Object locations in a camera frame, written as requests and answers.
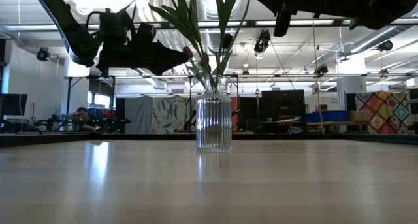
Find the wooden table surface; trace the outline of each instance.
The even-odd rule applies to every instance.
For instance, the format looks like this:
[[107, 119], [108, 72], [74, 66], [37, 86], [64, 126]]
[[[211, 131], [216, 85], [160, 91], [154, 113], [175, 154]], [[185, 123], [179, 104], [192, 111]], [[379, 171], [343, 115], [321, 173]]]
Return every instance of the wooden table surface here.
[[344, 140], [0, 149], [0, 223], [418, 223], [418, 148]]

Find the ribbed glass vase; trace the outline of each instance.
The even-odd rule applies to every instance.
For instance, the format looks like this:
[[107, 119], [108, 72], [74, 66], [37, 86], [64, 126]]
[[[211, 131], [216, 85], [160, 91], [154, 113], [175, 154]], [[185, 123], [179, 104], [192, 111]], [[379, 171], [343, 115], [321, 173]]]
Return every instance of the ribbed glass vase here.
[[200, 152], [230, 152], [232, 150], [233, 124], [231, 99], [223, 94], [222, 76], [217, 76], [214, 88], [206, 77], [206, 91], [197, 100], [196, 143]]

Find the camera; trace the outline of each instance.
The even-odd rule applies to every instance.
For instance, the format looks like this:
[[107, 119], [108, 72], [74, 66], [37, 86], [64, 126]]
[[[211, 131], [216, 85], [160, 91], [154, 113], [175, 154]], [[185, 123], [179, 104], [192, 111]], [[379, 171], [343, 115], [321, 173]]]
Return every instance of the camera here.
[[37, 59], [39, 61], [49, 61], [51, 59], [51, 54], [49, 53], [48, 48], [40, 48]]

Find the window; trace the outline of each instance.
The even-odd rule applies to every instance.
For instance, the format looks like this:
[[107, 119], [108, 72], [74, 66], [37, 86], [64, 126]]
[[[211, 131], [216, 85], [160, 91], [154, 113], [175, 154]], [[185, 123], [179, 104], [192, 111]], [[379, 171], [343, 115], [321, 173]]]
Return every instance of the window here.
[[87, 104], [93, 103], [93, 94], [89, 91], [87, 93]]
[[110, 97], [96, 94], [94, 97], [94, 103], [103, 105], [106, 109], [110, 107]]

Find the patterned backdrop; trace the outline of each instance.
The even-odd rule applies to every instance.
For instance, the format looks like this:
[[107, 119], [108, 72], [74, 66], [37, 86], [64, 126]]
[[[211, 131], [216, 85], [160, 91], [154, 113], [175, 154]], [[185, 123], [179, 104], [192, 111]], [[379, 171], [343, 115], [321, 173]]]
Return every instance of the patterned backdrop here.
[[358, 93], [355, 95], [357, 110], [368, 111], [371, 122], [369, 132], [382, 134], [408, 134], [410, 109], [406, 93]]

